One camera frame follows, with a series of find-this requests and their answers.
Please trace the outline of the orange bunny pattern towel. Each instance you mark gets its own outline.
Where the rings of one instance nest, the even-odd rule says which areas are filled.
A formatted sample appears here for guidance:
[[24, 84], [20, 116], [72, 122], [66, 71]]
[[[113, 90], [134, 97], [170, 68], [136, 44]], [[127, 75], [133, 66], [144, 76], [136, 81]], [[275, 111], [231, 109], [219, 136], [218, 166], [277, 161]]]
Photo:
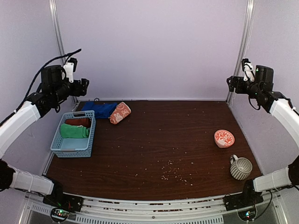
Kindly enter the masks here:
[[121, 102], [117, 105], [113, 113], [110, 115], [109, 119], [112, 124], [117, 125], [130, 114], [130, 107], [126, 103]]

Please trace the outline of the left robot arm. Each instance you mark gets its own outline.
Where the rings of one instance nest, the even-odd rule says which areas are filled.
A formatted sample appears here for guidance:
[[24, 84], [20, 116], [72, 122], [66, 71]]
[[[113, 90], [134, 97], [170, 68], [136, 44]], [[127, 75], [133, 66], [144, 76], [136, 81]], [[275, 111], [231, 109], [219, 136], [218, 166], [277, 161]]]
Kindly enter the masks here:
[[[51, 109], [59, 111], [60, 105], [69, 96], [85, 96], [89, 80], [72, 78], [73, 68], [60, 65], [42, 68], [41, 83], [37, 92], [25, 97], [8, 119], [0, 124], [0, 155], [3, 157], [11, 144], [33, 123], [44, 117]], [[57, 207], [67, 203], [67, 196], [56, 189], [50, 179], [17, 169], [0, 161], [0, 190], [9, 188], [49, 195], [49, 200]]]

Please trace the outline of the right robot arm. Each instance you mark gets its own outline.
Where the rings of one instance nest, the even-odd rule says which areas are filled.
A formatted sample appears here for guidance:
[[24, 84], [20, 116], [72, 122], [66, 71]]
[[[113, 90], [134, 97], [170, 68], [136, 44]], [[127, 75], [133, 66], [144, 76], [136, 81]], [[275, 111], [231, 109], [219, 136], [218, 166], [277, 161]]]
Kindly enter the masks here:
[[[276, 118], [295, 143], [299, 144], [299, 113], [289, 98], [281, 92], [273, 90], [274, 70], [270, 67], [257, 65], [253, 68], [247, 59], [242, 60], [244, 77], [231, 76], [227, 78], [228, 89], [236, 94], [246, 94], [248, 99], [255, 99], [256, 110], [263, 108]], [[274, 171], [255, 179], [246, 181], [245, 192], [240, 194], [240, 203], [251, 205], [257, 199], [257, 193], [272, 189], [292, 188], [299, 185], [299, 159], [296, 158], [286, 168]]]

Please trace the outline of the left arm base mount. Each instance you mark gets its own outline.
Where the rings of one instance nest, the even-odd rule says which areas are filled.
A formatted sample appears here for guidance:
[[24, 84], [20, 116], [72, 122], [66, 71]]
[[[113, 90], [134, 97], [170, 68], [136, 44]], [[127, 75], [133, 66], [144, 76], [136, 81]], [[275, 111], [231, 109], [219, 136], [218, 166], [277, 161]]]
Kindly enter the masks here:
[[62, 194], [62, 197], [54, 197], [53, 195], [43, 195], [43, 203], [52, 206], [50, 218], [55, 223], [62, 223], [68, 219], [70, 214], [80, 212], [84, 199], [80, 196]]

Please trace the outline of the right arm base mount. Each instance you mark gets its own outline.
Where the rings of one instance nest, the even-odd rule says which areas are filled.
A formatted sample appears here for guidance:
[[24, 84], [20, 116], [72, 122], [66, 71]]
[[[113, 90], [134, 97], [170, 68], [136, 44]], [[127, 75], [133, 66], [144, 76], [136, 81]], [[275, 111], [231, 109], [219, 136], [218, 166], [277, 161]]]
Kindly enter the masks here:
[[238, 217], [244, 222], [257, 218], [257, 204], [263, 202], [261, 193], [245, 196], [244, 193], [225, 195], [223, 198], [226, 211], [236, 210]]

